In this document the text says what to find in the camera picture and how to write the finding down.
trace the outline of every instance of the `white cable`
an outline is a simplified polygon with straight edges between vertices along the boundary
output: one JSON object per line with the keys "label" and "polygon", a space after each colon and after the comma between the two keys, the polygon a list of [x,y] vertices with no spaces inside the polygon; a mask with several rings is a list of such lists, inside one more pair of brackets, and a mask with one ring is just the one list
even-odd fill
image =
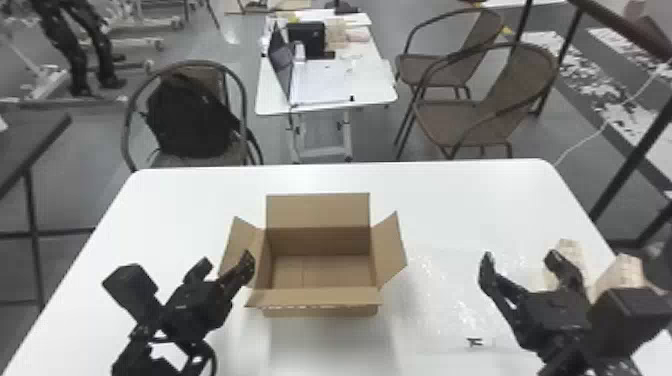
{"label": "white cable", "polygon": [[[635,99],[637,99],[640,95],[642,95],[642,93],[644,93],[644,91],[645,91],[646,89],[649,88],[649,86],[651,86],[651,84],[653,83],[653,81],[655,81],[658,77],[660,77],[660,76],[663,74],[663,69],[667,68],[668,65],[669,65],[670,63],[672,63],[672,58],[671,58],[670,60],[666,61],[665,64],[661,64],[660,66],[658,66],[658,68],[656,69],[656,71],[654,72],[654,74],[651,75],[651,77],[649,77],[649,79],[644,83],[644,85],[642,85],[642,87],[635,93],[635,95],[633,95],[633,96],[628,96],[628,98],[627,98],[626,100],[624,100],[623,102],[617,104],[616,106],[623,106],[623,105],[626,105],[626,104],[628,104],[628,103],[630,103],[630,102],[633,102]],[[565,158],[567,158],[567,156],[568,156],[570,153],[572,153],[574,150],[576,150],[576,149],[580,148],[581,146],[583,146],[583,144],[585,144],[586,142],[588,142],[588,141],[592,140],[593,138],[595,138],[595,137],[601,135],[602,132],[604,132],[604,130],[607,129],[607,126],[608,126],[609,124],[610,124],[610,123],[609,123],[609,119],[605,119],[605,120],[604,120],[604,123],[602,123],[602,125],[600,125],[600,127],[598,128],[598,130],[597,130],[595,133],[593,133],[593,134],[591,134],[590,136],[584,138],[583,140],[577,142],[574,146],[571,146],[570,148],[568,148],[567,150],[565,150],[562,154],[560,154],[560,156],[559,156],[558,159],[555,161],[555,163],[553,163],[553,166],[555,166],[556,168],[557,168],[558,166],[560,166],[560,164],[562,163],[562,161],[564,161]]]}

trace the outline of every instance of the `box flap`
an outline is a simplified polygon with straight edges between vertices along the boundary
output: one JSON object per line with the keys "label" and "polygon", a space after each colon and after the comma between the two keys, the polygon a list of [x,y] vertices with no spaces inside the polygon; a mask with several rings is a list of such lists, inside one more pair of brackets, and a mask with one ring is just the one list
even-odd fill
{"label": "box flap", "polygon": [[369,227],[368,193],[268,196],[267,228]]}
{"label": "box flap", "polygon": [[371,229],[371,255],[378,288],[406,267],[406,252],[396,212]]}
{"label": "box flap", "polygon": [[240,261],[240,257],[247,249],[252,253],[255,259],[255,276],[248,286],[254,286],[256,280],[256,271],[259,270],[259,256],[263,249],[263,230],[235,217],[231,224],[229,232],[229,243],[226,245],[222,262],[219,264],[218,275],[224,274],[227,270],[234,267]]}
{"label": "box flap", "polygon": [[246,307],[334,308],[381,305],[383,298],[375,287],[325,287],[308,289],[254,290]]}

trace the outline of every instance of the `laptop screen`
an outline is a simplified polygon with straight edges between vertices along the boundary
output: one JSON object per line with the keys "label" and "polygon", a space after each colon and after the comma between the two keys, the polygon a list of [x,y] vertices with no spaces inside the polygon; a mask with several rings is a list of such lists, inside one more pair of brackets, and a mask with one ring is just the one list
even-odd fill
{"label": "laptop screen", "polygon": [[292,84],[292,70],[294,69],[294,52],[292,51],[291,46],[285,42],[284,38],[282,38],[282,34],[280,34],[277,25],[273,30],[273,35],[271,35],[271,41],[274,39],[276,41],[281,40],[282,43],[275,43],[273,49],[269,46],[268,59],[275,71],[275,75],[278,77],[280,87],[282,88],[282,91],[285,92],[285,96],[289,101],[289,88]]}

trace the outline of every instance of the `cardboard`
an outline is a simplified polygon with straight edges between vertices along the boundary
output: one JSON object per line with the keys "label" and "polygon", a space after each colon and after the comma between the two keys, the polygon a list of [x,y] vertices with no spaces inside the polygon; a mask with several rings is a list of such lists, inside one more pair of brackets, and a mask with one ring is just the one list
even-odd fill
{"label": "cardboard", "polygon": [[246,307],[267,317],[374,315],[407,264],[397,214],[371,227],[363,193],[268,196],[265,229],[234,218],[220,274],[245,249],[256,259]]}

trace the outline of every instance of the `paper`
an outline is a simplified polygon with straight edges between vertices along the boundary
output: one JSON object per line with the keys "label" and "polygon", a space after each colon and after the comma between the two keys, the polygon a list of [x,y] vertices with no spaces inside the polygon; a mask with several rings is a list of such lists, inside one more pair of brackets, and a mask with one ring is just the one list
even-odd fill
{"label": "paper", "polygon": [[345,15],[334,15],[333,9],[310,9],[297,11],[296,16],[301,22],[325,22],[330,18],[340,18],[345,20],[347,27],[371,26],[371,19],[366,13],[352,13]]}

